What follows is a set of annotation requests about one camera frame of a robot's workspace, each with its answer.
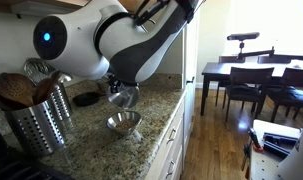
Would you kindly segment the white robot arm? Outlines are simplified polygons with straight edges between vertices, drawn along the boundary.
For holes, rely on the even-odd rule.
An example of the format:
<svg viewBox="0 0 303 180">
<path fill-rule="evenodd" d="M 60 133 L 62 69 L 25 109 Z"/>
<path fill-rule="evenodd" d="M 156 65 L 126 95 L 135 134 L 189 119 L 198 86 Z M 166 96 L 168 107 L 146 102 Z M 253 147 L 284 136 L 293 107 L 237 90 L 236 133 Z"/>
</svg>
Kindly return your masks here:
<svg viewBox="0 0 303 180">
<path fill-rule="evenodd" d="M 127 86 L 147 80 L 199 0 L 157 0 L 132 15 L 118 0 L 91 0 L 68 14 L 42 18 L 33 31 L 37 54 L 49 65 L 88 80 L 107 74 Z"/>
</svg>

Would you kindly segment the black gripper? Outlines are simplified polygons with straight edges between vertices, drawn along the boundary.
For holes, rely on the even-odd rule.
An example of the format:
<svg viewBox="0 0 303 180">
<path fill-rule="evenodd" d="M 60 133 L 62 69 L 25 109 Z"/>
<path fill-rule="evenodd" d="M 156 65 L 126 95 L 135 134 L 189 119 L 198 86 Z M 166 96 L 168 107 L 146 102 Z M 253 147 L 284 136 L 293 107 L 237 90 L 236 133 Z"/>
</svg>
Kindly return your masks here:
<svg viewBox="0 0 303 180">
<path fill-rule="evenodd" d="M 108 81 L 108 85 L 109 92 L 111 94 L 120 93 L 125 90 L 125 84 L 114 76 L 110 78 L 110 80 Z"/>
</svg>

